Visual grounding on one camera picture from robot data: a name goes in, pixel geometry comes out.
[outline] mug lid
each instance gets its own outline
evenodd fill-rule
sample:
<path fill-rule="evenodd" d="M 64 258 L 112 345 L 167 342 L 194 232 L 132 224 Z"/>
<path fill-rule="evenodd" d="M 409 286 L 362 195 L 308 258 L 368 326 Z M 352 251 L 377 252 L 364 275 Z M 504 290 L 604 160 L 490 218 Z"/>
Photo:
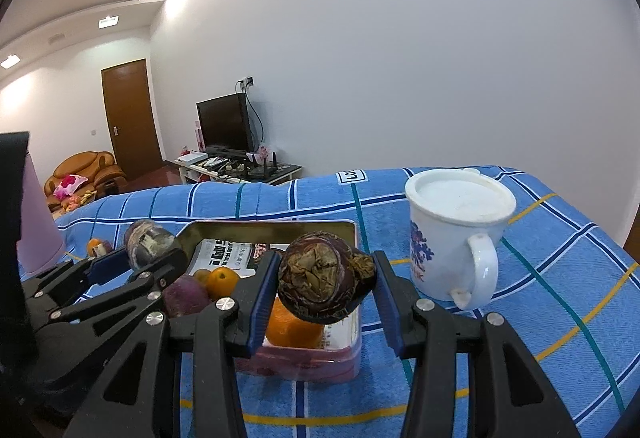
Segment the mug lid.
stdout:
<path fill-rule="evenodd" d="M 431 169 L 409 178 L 409 202 L 432 217 L 468 227 L 501 223 L 516 209 L 516 198 L 500 182 L 475 169 Z"/>

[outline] wall socket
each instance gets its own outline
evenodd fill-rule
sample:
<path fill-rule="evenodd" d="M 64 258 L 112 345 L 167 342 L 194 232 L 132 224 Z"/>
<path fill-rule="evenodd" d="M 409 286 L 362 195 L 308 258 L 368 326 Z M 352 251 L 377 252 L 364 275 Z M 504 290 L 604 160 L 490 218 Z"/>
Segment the wall socket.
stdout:
<path fill-rule="evenodd" d="M 252 76 L 248 76 L 242 79 L 242 82 L 240 82 L 240 89 L 246 91 L 246 88 L 251 87 L 252 85 L 254 85 L 254 78 Z"/>

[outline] floor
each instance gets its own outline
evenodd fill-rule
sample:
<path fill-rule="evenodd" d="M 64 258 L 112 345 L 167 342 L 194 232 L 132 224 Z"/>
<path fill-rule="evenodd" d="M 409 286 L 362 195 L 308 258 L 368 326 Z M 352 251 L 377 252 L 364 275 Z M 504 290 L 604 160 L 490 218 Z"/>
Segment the floor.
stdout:
<path fill-rule="evenodd" d="M 180 173 L 177 169 L 164 166 L 158 170 L 140 176 L 135 180 L 131 180 L 127 183 L 124 190 L 121 193 L 132 193 L 135 191 L 143 191 L 144 189 L 154 189 L 156 187 L 167 187 L 169 185 L 180 185 Z"/>

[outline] wooden door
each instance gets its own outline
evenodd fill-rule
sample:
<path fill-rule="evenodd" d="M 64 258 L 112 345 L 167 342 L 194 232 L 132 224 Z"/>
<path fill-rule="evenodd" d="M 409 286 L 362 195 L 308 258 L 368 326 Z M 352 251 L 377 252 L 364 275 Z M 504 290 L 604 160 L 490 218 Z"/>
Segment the wooden door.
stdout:
<path fill-rule="evenodd" d="M 162 167 L 146 60 L 102 70 L 102 95 L 117 164 L 134 180 Z"/>
<path fill-rule="evenodd" d="M 636 213 L 636 218 L 633 225 L 631 225 L 631 231 L 626 238 L 625 251 L 636 260 L 640 262 L 640 209 Z"/>

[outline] blue checkered bed sheet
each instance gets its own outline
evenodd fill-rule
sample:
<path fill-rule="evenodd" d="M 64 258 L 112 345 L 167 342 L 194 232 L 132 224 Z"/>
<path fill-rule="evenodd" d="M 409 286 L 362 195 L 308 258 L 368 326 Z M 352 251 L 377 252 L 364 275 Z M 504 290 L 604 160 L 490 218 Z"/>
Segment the blue checkered bed sheet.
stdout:
<path fill-rule="evenodd" d="M 478 169 L 513 192 L 517 209 L 497 248 L 498 288 L 482 310 L 505 315 L 558 390 L 584 438 L 604 438 L 640 386 L 638 265 L 578 210 L 516 169 Z M 404 183 L 424 168 L 356 170 L 279 186 L 174 185 L 109 196 L 57 220 L 66 249 L 84 256 L 91 237 L 122 245 L 127 226 L 151 217 L 173 233 L 198 219 L 351 219 L 360 246 L 382 249 L 409 277 L 409 206 Z M 94 285 L 91 297 L 127 274 Z M 459 310 L 443 303 L 450 312 Z M 249 437 L 398 436 L 413 364 L 386 346 L 371 296 L 362 310 L 362 365 L 346 384 L 287 382 L 238 375 Z M 181 428 L 191 428 L 191 357 L 183 363 Z M 458 361 L 456 438 L 466 436 L 466 360 Z"/>

